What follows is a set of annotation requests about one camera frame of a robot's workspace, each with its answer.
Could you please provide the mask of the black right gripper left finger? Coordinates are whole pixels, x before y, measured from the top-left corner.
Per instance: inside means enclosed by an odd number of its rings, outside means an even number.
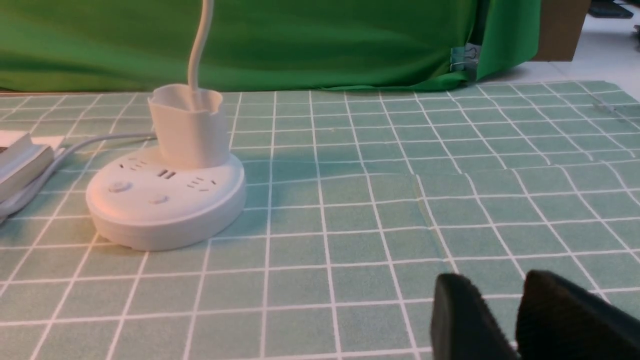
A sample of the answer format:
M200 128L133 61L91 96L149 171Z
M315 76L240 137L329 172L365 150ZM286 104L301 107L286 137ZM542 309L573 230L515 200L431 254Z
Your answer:
M477 287L463 275L435 280L430 343L434 360L518 360Z

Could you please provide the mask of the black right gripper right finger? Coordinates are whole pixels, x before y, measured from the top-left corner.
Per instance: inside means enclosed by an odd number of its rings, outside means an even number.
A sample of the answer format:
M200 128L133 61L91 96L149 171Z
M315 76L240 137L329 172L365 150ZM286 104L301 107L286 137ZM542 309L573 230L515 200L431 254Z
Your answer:
M640 322L566 278L528 271L516 319L523 360L637 360Z

